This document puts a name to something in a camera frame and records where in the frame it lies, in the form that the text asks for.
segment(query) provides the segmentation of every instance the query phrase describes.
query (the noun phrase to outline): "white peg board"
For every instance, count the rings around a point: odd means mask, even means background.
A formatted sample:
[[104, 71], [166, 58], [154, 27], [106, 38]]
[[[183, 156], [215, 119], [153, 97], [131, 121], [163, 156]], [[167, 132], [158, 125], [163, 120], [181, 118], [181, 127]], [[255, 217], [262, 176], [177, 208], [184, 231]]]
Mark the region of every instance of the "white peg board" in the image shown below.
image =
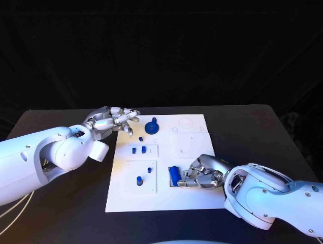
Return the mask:
[[[160, 130], [148, 135], [144, 126], [153, 117]], [[118, 132], [105, 212], [223, 208], [222, 188], [170, 187], [168, 167], [177, 166], [183, 177], [200, 154], [215, 155], [203, 115], [141, 115], [138, 118], [138, 123], [128, 122], [132, 138], [124, 131]]]

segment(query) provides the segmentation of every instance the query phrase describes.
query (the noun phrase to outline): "robotic hand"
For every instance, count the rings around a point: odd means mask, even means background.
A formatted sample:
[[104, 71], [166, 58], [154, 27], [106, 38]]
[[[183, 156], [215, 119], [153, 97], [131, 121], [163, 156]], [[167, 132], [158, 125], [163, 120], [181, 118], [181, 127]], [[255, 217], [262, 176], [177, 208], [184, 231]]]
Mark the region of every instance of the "robotic hand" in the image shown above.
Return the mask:
[[0, 206], [76, 169], [88, 157], [101, 162], [108, 145], [99, 140], [119, 130], [132, 136], [127, 121], [138, 122], [138, 115], [135, 110], [105, 106], [80, 125], [56, 127], [0, 142]]
[[308, 236], [323, 239], [321, 183], [292, 181], [258, 164], [233, 167], [225, 160], [200, 155], [177, 185], [209, 190], [223, 186], [223, 206], [252, 226], [268, 230], [279, 218]]

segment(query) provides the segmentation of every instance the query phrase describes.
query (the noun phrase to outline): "black backdrop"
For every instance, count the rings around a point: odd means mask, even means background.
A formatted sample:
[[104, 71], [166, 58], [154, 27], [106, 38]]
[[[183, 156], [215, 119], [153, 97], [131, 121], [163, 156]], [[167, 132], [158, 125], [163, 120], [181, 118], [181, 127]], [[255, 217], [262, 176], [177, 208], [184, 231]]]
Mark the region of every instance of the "black backdrop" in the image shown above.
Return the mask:
[[27, 109], [269, 104], [323, 80], [323, 1], [0, 2], [0, 137]]

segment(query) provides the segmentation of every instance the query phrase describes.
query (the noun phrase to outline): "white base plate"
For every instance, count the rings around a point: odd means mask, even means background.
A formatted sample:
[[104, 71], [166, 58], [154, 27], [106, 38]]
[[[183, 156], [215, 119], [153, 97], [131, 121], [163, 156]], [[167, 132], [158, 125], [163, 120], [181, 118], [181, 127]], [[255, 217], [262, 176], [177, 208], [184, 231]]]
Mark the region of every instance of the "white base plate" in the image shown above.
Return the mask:
[[[157, 134], [148, 135], [144, 126], [153, 117], [157, 118], [160, 130]], [[203, 190], [199, 187], [170, 187], [168, 167], [177, 166], [183, 177], [183, 171], [200, 154], [215, 155], [203, 115], [141, 115], [138, 118], [138, 123], [128, 122], [132, 138], [124, 131], [118, 132], [105, 212], [223, 208], [222, 188]], [[158, 147], [158, 155], [132, 155], [131, 146], [151, 145]], [[144, 188], [137, 186], [135, 180], [153, 162], [155, 193], [151, 194], [151, 179], [142, 181]]]

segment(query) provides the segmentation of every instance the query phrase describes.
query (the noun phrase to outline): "blue knob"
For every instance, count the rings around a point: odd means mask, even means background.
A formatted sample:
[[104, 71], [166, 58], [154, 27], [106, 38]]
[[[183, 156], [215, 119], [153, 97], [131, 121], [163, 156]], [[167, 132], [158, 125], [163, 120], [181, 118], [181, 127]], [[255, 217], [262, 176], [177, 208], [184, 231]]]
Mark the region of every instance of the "blue knob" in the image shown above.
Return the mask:
[[157, 125], [157, 120], [153, 118], [153, 121], [145, 124], [145, 132], [150, 135], [154, 135], [158, 132], [158, 125]]
[[141, 177], [140, 177], [140, 176], [137, 177], [137, 185], [138, 185], [138, 186], [141, 186], [141, 185], [142, 185], [142, 179], [141, 179]]

